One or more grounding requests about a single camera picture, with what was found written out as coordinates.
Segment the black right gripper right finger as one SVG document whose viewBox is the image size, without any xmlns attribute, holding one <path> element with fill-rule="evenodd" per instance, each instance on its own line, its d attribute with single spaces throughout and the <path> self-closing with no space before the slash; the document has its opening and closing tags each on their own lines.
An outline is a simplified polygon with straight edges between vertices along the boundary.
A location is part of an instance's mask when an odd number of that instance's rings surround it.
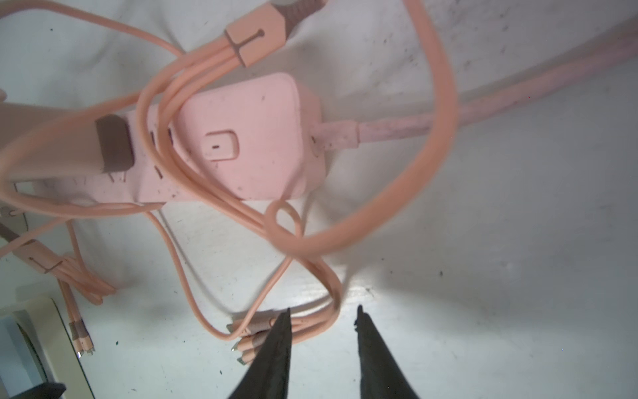
<svg viewBox="0 0 638 399">
<path fill-rule="evenodd" d="M 357 308 L 358 354 L 361 398 L 413 398 L 418 396 L 362 305 Z"/>
</svg>

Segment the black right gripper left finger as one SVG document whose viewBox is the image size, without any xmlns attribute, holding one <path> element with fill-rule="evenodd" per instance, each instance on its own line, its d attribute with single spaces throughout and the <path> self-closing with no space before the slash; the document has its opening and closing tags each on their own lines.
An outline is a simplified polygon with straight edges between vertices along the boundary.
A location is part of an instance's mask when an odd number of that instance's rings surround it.
<svg viewBox="0 0 638 399">
<path fill-rule="evenodd" d="M 292 354 L 291 311 L 281 313 L 229 398 L 287 398 Z"/>
</svg>

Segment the blue kitchen scale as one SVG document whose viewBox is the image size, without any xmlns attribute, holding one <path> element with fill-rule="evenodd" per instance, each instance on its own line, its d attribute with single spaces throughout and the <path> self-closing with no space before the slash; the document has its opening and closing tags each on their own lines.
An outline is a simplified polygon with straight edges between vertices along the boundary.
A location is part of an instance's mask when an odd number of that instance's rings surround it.
<svg viewBox="0 0 638 399">
<path fill-rule="evenodd" d="M 61 383 L 63 398 L 93 398 L 58 307 L 38 298 L 1 307 L 1 397 Z"/>
</svg>

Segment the pink power strip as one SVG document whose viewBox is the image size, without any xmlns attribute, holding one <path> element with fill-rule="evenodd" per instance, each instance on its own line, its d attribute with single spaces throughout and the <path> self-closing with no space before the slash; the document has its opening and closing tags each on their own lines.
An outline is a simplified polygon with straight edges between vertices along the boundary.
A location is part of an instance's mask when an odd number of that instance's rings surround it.
<svg viewBox="0 0 638 399">
<path fill-rule="evenodd" d="M 276 73 L 191 97 L 169 135 L 190 168 L 239 199 L 290 200 L 325 180 L 325 157 L 310 133 L 321 120 L 319 98 Z M 131 141 L 135 164 L 129 171 L 35 181 L 36 195 L 64 203 L 195 199 L 152 164 L 136 136 Z"/>
</svg>

